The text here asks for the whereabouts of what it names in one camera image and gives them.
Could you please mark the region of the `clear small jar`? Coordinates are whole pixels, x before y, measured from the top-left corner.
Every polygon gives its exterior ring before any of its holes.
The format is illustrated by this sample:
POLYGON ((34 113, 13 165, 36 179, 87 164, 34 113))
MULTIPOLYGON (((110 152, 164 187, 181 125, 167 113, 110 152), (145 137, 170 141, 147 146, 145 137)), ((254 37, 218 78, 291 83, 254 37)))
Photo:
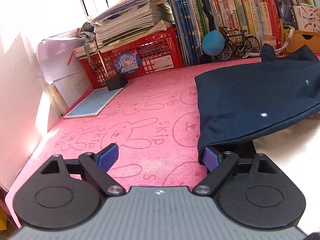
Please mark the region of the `clear small jar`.
POLYGON ((273 47, 274 50, 277 48, 277 41, 274 36, 265 35, 261 38, 261 46, 264 44, 269 44, 273 47))

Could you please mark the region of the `red plastic crate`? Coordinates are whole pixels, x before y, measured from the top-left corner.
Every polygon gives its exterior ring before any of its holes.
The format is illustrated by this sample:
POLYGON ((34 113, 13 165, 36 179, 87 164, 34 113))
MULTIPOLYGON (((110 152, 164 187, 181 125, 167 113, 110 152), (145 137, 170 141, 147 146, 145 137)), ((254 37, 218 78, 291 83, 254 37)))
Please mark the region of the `red plastic crate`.
POLYGON ((143 75, 184 67, 176 29, 150 34, 131 43, 101 53, 93 53, 94 66, 80 58, 93 88, 106 86, 106 80, 123 73, 133 79, 143 75))

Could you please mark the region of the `row of upright books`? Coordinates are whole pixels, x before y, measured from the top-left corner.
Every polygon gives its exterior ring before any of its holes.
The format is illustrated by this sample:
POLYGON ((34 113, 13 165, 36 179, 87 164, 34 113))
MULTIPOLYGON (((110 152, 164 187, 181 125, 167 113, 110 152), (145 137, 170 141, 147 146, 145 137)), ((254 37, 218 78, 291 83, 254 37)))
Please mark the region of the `row of upright books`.
POLYGON ((277 0, 169 0, 169 5, 184 66, 256 57, 265 44, 280 54, 287 45, 277 0))

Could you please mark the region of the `stack of paper booklets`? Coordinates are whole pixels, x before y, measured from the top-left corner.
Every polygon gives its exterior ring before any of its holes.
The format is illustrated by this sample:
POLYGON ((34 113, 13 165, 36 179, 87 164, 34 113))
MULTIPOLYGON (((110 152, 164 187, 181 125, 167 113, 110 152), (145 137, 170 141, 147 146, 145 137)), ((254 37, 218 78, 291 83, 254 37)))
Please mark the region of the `stack of paper booklets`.
POLYGON ((166 30, 173 22, 168 0, 123 0, 83 25, 79 36, 85 44, 73 53, 86 56, 142 34, 166 30))

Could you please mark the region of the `pink bunny print mat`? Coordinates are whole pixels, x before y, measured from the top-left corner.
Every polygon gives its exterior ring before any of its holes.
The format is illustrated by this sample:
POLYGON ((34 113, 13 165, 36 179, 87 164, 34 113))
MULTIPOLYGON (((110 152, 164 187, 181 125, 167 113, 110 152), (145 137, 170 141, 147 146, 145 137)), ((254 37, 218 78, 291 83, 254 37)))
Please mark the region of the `pink bunny print mat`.
POLYGON ((200 115, 195 77, 254 59, 169 70, 133 79, 96 117, 61 120, 13 183, 5 202, 51 155, 76 158, 110 143, 119 159, 110 175, 124 187, 195 186, 204 177, 197 160, 200 115))

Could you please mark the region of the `wooden drawer organizer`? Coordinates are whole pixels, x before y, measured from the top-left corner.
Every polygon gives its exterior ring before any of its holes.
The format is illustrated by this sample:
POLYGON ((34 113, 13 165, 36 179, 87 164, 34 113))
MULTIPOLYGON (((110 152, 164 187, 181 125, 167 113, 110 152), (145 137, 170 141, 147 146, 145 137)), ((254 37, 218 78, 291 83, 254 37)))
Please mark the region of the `wooden drawer organizer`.
POLYGON ((287 47, 283 50, 283 55, 290 54, 303 45, 307 45, 313 53, 319 55, 319 33, 312 33, 300 30, 294 30, 289 38, 290 28, 284 27, 283 21, 279 20, 281 31, 281 44, 289 41, 287 47))

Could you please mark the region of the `navy and white zip jacket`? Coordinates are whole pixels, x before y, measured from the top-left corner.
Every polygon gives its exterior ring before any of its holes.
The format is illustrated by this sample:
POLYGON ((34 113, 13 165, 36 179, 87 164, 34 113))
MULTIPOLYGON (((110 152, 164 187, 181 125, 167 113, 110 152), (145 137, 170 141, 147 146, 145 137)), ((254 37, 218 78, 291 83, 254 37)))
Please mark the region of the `navy and white zip jacket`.
POLYGON ((204 165, 209 146, 239 156, 218 192, 203 196, 216 223, 213 233, 226 239, 317 239, 318 233, 297 227, 304 195, 253 141, 319 112, 319 59, 305 45, 277 57, 268 44, 260 58, 195 77, 199 163, 204 165))

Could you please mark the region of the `white pocket printer box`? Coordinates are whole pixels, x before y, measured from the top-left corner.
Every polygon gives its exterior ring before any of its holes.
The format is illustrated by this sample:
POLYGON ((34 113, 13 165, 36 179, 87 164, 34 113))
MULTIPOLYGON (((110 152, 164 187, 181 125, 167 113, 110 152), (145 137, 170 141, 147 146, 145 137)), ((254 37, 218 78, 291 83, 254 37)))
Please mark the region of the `white pocket printer box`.
POLYGON ((310 5, 294 5, 298 30, 319 33, 319 8, 310 5))

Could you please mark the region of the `blue plush toy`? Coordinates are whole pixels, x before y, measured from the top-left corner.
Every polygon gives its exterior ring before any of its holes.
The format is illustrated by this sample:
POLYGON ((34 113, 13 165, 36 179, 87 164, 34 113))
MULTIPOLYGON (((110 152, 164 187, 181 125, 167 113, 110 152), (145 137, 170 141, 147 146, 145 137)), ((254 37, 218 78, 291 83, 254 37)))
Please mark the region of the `blue plush toy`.
POLYGON ((235 8, 230 9, 228 0, 201 0, 203 12, 208 18, 214 30, 208 32, 202 41, 203 51, 210 56, 217 56, 224 48, 225 38, 223 28, 246 30, 234 26, 234 21, 239 22, 238 13, 235 8))

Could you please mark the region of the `blue notebook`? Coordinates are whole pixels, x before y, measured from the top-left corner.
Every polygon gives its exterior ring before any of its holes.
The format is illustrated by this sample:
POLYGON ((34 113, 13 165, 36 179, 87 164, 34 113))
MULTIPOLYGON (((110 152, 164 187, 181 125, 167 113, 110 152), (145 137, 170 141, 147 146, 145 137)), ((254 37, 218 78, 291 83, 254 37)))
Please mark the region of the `blue notebook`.
POLYGON ((97 116, 122 90, 123 88, 108 90, 107 87, 95 89, 63 118, 72 119, 97 116))

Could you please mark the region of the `small black box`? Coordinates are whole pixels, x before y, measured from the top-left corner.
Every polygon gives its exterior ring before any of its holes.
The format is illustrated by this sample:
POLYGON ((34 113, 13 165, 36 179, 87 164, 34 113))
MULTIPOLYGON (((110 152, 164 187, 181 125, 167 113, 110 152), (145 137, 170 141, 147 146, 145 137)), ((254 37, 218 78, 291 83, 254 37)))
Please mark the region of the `small black box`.
POLYGON ((107 79, 105 85, 109 91, 112 91, 124 88, 128 83, 126 76, 124 74, 120 74, 107 79))

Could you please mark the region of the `white paper sheets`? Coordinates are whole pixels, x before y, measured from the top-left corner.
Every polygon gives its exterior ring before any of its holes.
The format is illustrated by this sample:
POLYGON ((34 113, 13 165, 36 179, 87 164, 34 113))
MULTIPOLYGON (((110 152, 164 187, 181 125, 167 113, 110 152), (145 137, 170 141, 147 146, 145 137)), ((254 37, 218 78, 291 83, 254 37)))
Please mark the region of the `white paper sheets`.
POLYGON ((92 87, 80 60, 74 55, 75 49, 83 45, 81 38, 54 37, 41 41, 36 49, 45 81, 57 88, 69 108, 92 87))

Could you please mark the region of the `black miniature bicycle model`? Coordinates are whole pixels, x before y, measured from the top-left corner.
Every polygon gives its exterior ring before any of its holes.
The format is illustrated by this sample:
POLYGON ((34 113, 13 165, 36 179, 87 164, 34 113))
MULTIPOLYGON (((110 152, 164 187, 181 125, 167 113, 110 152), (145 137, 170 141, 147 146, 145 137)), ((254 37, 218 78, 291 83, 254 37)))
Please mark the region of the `black miniature bicycle model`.
POLYGON ((254 34, 246 35, 247 30, 223 28, 225 45, 223 50, 217 55, 220 61, 227 61, 233 55, 240 55, 244 59, 260 53, 260 42, 254 34))

